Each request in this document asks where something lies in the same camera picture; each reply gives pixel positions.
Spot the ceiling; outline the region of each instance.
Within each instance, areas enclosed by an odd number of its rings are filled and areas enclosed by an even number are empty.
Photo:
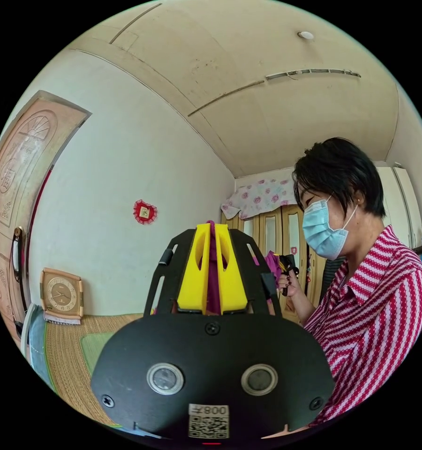
[[[310,31],[313,40],[297,36]],[[398,93],[348,35],[271,0],[167,0],[120,13],[71,45],[121,67],[170,103],[235,177],[291,167],[342,136],[384,160]],[[266,76],[299,69],[339,73]]]

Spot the green mat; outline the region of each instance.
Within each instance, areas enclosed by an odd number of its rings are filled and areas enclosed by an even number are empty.
[[[81,338],[81,350],[83,352],[84,361],[91,375],[103,347],[113,334],[114,333],[87,334]]]

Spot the face mask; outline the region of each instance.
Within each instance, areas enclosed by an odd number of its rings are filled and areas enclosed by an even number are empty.
[[[356,208],[346,224],[333,230],[329,224],[328,200],[312,203],[303,214],[303,234],[308,245],[321,257],[334,261],[341,253],[346,242],[348,231],[345,229],[355,214]]]

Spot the hand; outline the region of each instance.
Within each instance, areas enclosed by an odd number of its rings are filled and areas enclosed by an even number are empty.
[[[291,269],[288,275],[281,274],[278,280],[278,287],[283,290],[287,287],[287,296],[292,297],[301,290],[299,280],[295,276],[294,271]]]

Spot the ceiling light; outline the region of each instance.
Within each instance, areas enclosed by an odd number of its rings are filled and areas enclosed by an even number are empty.
[[[297,35],[302,37],[303,39],[314,39],[314,35],[309,31],[300,31],[299,33],[297,33]]]

